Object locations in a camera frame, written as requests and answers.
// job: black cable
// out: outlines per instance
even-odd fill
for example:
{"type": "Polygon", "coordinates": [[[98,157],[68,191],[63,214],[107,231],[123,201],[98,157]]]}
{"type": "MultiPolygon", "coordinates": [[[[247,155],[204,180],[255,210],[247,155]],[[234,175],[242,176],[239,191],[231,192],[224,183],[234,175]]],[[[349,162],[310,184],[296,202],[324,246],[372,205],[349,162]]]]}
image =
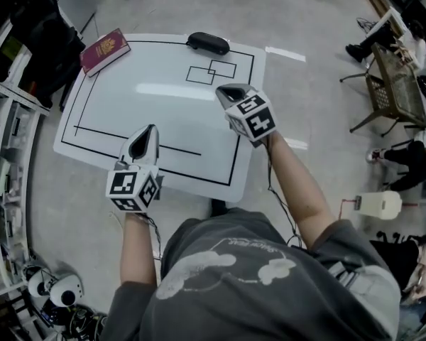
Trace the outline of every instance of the black cable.
{"type": "Polygon", "coordinates": [[[149,217],[147,214],[141,215],[143,218],[147,220],[147,223],[155,229],[155,235],[156,240],[158,241],[158,252],[159,252],[159,258],[153,257],[155,260],[161,261],[162,255],[161,255],[161,235],[159,233],[158,226],[156,226],[155,220],[149,217]]]}
{"type": "Polygon", "coordinates": [[[356,18],[356,23],[364,33],[368,33],[377,23],[365,18],[356,18]]]}
{"type": "Polygon", "coordinates": [[[297,223],[290,218],[290,215],[289,215],[289,212],[288,212],[289,207],[287,206],[286,203],[283,202],[283,200],[281,200],[281,197],[279,196],[279,194],[274,190],[273,186],[271,185],[271,170],[273,168],[273,164],[271,162],[270,144],[267,145],[265,143],[265,141],[262,141],[261,143],[265,146],[265,148],[267,150],[267,154],[268,154],[268,188],[267,189],[270,192],[272,192],[274,194],[274,196],[276,197],[276,199],[278,200],[279,205],[283,209],[285,216],[289,220],[290,227],[292,228],[292,234],[293,235],[289,238],[289,240],[286,242],[286,244],[289,245],[290,240],[293,239],[294,237],[296,237],[298,239],[298,246],[302,247],[302,240],[301,240],[300,236],[297,234],[297,223]]]}

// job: white table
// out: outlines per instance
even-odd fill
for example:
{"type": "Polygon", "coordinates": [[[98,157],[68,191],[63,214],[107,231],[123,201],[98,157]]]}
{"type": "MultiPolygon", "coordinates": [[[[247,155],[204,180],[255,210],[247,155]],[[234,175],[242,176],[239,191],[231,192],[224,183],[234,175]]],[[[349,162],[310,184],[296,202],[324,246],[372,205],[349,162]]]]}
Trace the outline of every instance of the white table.
{"type": "Polygon", "coordinates": [[[229,128],[214,91],[232,82],[262,89],[265,51],[230,43],[231,51],[220,56],[186,46],[187,36],[128,34],[126,39],[131,52],[93,77],[79,74],[54,150],[110,170],[123,142],[155,124],[163,186],[239,201],[252,146],[229,128]]]}

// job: gray sleeve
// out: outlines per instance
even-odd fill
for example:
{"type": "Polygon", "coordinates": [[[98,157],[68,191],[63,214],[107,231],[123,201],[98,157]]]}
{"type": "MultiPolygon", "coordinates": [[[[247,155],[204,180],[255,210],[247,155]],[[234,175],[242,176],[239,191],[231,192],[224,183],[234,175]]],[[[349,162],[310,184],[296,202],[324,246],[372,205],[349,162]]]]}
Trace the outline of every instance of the gray sleeve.
{"type": "Polygon", "coordinates": [[[385,261],[364,235],[359,234],[348,220],[333,222],[319,236],[312,247],[321,263],[341,261],[347,270],[377,265],[389,270],[385,261]]]}
{"type": "Polygon", "coordinates": [[[141,327],[143,313],[156,286],[126,282],[115,292],[101,341],[132,340],[141,327]]]}

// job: person sitting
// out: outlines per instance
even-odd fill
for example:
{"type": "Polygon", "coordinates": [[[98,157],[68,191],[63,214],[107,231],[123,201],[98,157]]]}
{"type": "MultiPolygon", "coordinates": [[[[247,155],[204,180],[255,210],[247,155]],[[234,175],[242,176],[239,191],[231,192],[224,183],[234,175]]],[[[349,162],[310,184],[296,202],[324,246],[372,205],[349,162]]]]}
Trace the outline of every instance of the person sitting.
{"type": "Polygon", "coordinates": [[[389,185],[389,190],[400,192],[424,182],[426,180],[426,129],[417,133],[407,148],[400,150],[376,148],[369,151],[366,156],[366,160],[370,163],[377,163],[382,159],[403,164],[409,168],[406,175],[389,185]]]}
{"type": "Polygon", "coordinates": [[[416,20],[410,22],[408,28],[409,30],[396,40],[390,24],[386,23],[360,44],[349,44],[346,47],[346,52],[360,63],[372,53],[372,45],[378,43],[392,52],[397,50],[401,50],[403,53],[407,52],[415,67],[422,69],[425,66],[426,56],[425,32],[421,23],[416,20]]]}

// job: black pants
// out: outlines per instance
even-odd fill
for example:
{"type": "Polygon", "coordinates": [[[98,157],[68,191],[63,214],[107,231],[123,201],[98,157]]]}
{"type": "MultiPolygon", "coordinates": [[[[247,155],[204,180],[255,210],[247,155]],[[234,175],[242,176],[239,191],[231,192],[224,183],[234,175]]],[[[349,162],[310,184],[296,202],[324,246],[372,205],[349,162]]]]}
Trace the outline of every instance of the black pants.
{"type": "Polygon", "coordinates": [[[360,47],[363,49],[363,54],[365,57],[372,53],[371,46],[374,43],[383,45],[383,47],[391,50],[392,52],[396,50],[395,47],[391,47],[392,44],[396,43],[396,39],[393,35],[393,31],[391,30],[389,23],[381,26],[380,29],[378,29],[375,33],[372,33],[368,38],[360,43],[360,47]]]}
{"type": "Polygon", "coordinates": [[[426,150],[421,141],[412,141],[407,148],[389,150],[383,155],[389,161],[409,167],[409,173],[390,184],[396,192],[408,190],[426,180],[426,150]]]}

